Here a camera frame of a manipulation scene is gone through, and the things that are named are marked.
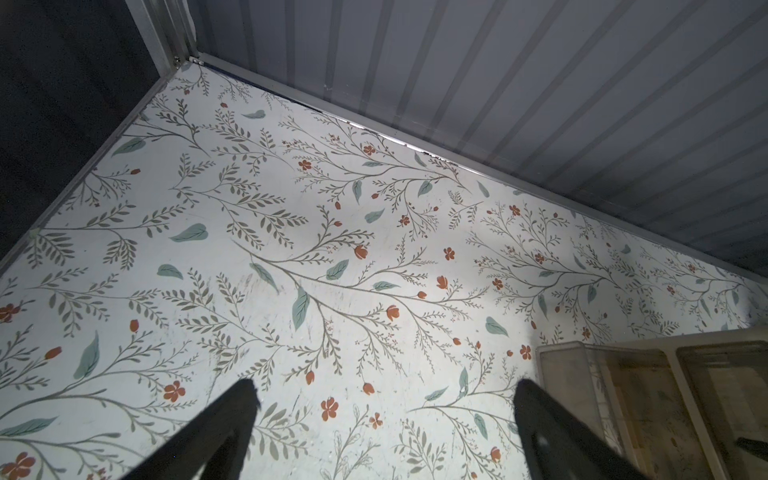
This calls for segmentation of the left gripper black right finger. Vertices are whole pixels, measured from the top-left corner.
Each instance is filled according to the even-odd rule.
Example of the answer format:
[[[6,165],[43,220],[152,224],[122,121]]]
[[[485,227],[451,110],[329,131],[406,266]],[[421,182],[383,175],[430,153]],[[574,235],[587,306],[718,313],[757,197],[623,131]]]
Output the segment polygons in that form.
[[[515,388],[515,423],[533,479],[643,479],[583,422],[534,381]]]

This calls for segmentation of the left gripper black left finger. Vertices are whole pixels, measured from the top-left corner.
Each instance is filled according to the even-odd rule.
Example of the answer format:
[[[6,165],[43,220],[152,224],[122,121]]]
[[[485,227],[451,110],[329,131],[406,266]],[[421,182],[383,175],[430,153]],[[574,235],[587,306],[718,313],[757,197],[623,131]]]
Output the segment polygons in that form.
[[[253,381],[238,380],[125,477],[239,478],[259,409]]]

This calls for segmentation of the beige drawer organizer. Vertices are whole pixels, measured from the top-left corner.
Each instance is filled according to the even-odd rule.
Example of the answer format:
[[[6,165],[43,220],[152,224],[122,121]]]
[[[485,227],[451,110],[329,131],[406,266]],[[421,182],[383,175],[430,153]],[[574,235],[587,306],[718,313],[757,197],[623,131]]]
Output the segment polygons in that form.
[[[715,479],[767,477],[767,328],[624,342],[663,353]]]

